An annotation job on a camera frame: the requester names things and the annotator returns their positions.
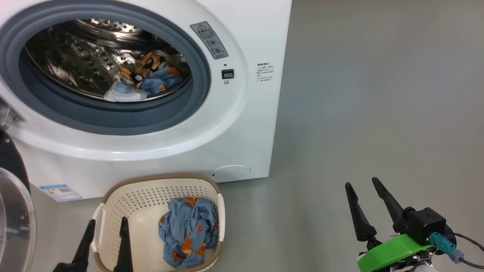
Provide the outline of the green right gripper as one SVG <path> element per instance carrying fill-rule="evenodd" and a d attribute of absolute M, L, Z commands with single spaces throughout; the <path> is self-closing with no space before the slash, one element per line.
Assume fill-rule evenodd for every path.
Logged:
<path fill-rule="evenodd" d="M 381 270 L 384 267 L 432 247 L 429 243 L 422 246 L 406 234 L 409 224 L 408 215 L 411 211 L 414 211 L 414 208 L 407 207 L 403 209 L 377 177 L 372 178 L 372 183 L 378 196 L 384 201 L 389 215 L 391 216 L 394 232 L 404 235 L 395 236 L 391 240 L 368 250 L 363 256 L 359 257 L 357 265 L 360 272 L 374 272 Z M 372 225 L 370 225 L 368 219 L 365 217 L 365 214 L 358 203 L 358 196 L 351 183 L 347 182 L 344 185 L 344 189 L 346 191 L 357 240 L 361 242 L 376 240 L 375 236 L 377 231 Z"/>

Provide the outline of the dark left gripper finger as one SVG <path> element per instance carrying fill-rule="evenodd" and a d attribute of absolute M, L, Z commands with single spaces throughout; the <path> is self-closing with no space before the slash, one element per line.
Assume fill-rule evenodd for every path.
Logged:
<path fill-rule="evenodd" d="M 95 238 L 96 220 L 91 219 L 83 234 L 78 249 L 70 263 L 59 262 L 53 272 L 86 272 L 89 265 L 91 243 Z"/>
<path fill-rule="evenodd" d="M 129 221 L 127 217 L 121 219 L 119 237 L 121 238 L 119 246 L 118 260 L 114 267 L 114 272 L 133 272 L 133 262 L 131 255 L 131 240 L 129 233 Z"/>

